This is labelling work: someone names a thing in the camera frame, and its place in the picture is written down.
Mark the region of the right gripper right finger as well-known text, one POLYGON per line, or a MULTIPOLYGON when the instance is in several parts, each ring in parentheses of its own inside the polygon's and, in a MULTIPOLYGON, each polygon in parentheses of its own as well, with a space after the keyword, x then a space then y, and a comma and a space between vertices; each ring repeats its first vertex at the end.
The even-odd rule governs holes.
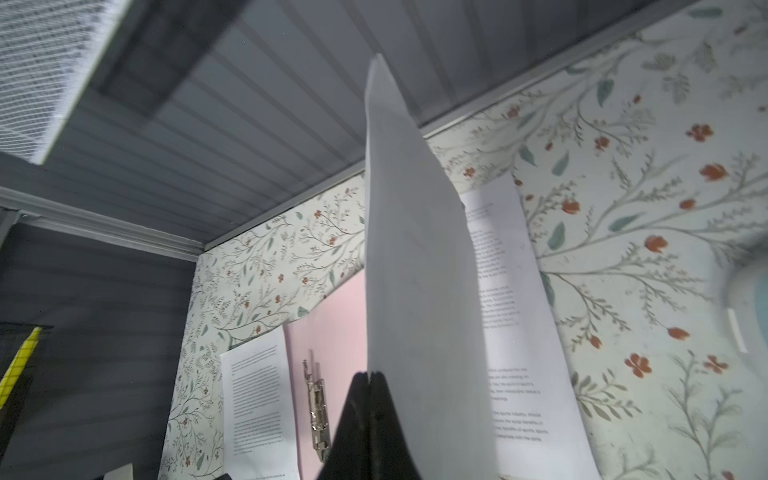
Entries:
POLYGON ((388 383, 383 373, 370 377, 369 449, 371 478, 420 478, 410 456, 388 383))

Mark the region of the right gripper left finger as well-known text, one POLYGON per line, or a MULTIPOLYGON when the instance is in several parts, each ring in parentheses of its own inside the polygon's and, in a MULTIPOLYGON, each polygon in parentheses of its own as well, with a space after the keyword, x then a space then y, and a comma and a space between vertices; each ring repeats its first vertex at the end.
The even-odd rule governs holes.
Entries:
POLYGON ((356 373, 320 480, 369 478, 369 377, 356 373))

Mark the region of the printed white paper sheet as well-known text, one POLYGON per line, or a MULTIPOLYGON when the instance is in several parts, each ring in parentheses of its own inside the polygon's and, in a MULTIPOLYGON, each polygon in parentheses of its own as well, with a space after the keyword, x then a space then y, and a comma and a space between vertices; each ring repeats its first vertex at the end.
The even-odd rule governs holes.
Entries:
POLYGON ((233 479, 298 479, 290 368, 281 328, 221 355, 224 471, 233 479))

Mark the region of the pink file folder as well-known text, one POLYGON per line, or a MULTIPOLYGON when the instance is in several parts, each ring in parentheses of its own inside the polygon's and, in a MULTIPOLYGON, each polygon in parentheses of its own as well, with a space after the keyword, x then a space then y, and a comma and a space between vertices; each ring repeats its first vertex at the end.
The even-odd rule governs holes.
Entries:
POLYGON ((365 273, 350 277, 308 315, 284 328, 291 373, 298 468, 315 479, 323 462, 313 442, 308 380, 323 383, 331 440, 337 430, 353 376, 367 369, 365 273))

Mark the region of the white paper sheet underneath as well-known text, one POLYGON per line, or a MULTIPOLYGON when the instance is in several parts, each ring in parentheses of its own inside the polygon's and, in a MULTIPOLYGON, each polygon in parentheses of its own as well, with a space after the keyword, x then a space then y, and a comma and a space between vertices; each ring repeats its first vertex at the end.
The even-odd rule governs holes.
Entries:
POLYGON ((367 119, 368 361, 424 479, 494 479, 497 459, 475 252, 464 206, 382 56, 367 119))

